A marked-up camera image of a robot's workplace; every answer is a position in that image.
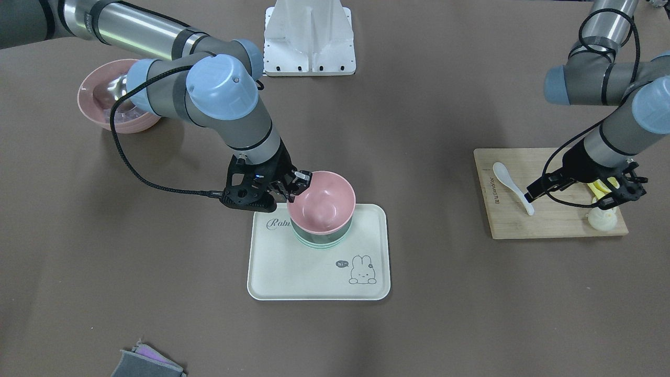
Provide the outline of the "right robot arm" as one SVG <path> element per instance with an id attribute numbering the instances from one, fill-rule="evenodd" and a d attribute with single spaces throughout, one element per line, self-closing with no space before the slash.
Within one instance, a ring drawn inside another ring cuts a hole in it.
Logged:
<path id="1" fill-rule="evenodd" d="M 184 22 L 125 1 L 2 1 L 2 49 L 62 37 L 96 40 L 138 53 L 120 77 L 108 121 L 120 157 L 154 189 L 208 196 L 228 208 L 271 213 L 275 195 L 293 202 L 311 184 L 297 169 L 259 96 L 263 55 L 249 40 L 222 41 Z M 222 191 L 179 190 L 148 181 L 117 136 L 122 104 L 216 131 L 232 150 Z"/>

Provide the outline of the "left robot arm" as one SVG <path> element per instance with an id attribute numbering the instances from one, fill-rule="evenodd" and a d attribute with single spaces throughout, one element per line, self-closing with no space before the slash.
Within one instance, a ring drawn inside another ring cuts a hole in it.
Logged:
<path id="1" fill-rule="evenodd" d="M 636 1 L 595 1 L 567 62 L 545 77 L 545 99 L 562 105 L 615 106 L 612 114 L 563 145 L 559 169 L 527 187 L 526 200 L 564 191 L 577 182 L 601 181 L 609 193 L 595 206 L 609 209 L 637 201 L 647 179 L 634 157 L 668 135 L 668 53 L 653 60 L 616 62 L 630 37 L 639 45 Z"/>

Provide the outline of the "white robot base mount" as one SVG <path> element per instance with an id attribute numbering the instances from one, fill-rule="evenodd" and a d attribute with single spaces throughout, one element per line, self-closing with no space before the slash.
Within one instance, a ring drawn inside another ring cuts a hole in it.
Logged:
<path id="1" fill-rule="evenodd" d="M 352 13 L 340 1 L 277 1 L 265 11 L 266 76 L 356 72 Z"/>

